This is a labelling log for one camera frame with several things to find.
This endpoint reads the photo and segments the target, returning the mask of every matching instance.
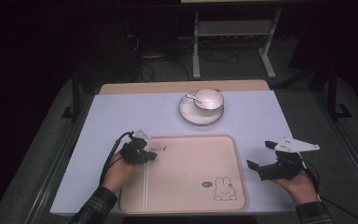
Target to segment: white teacup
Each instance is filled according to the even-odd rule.
[[[223,95],[216,90],[204,89],[194,94],[197,100],[193,100],[197,109],[203,116],[213,116],[223,111]]]

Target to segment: saucer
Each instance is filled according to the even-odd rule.
[[[224,107],[219,108],[219,111],[212,116],[202,116],[200,112],[198,112],[199,108],[194,104],[193,100],[184,96],[179,103],[179,112],[182,117],[194,124],[197,125],[206,125],[211,124],[217,120],[219,120],[224,112]]]

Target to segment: beige tray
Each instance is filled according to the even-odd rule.
[[[153,137],[158,156],[121,192],[128,214],[240,211],[247,205],[234,139],[229,135]]]

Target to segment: sleeve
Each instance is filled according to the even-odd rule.
[[[104,223],[116,202],[115,193],[104,187],[98,187],[80,211],[66,223]]]
[[[297,215],[302,224],[322,223],[334,224],[336,221],[331,217],[324,203],[304,203],[296,207]]]

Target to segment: rabbit illustration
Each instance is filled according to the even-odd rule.
[[[228,177],[217,177],[215,184],[216,189],[214,190],[214,199],[216,201],[237,200],[235,189],[232,187],[231,180]]]

